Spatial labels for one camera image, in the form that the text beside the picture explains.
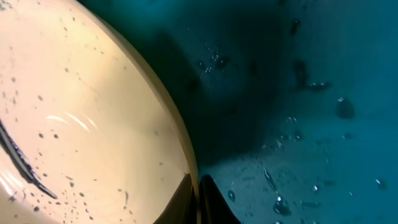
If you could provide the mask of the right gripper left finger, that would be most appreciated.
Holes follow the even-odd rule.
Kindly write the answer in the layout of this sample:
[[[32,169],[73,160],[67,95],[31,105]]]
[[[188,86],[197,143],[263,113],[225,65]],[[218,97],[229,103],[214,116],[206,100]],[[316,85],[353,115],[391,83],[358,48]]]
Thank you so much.
[[[184,175],[164,211],[154,224],[196,224],[197,201],[192,178]]]

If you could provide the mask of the yellow-green plate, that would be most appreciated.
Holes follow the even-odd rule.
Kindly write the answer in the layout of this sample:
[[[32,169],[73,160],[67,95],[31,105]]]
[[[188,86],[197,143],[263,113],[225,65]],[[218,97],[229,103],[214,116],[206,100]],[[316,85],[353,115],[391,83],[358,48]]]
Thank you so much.
[[[184,175],[178,109],[139,52],[76,1],[1,1],[1,222],[154,223]]]

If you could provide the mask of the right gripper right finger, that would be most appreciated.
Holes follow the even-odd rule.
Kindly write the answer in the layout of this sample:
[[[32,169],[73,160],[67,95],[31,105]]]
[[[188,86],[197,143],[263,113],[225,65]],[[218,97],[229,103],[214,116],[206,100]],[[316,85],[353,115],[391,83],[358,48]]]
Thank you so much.
[[[241,224],[210,175],[201,178],[199,191],[202,224]]]

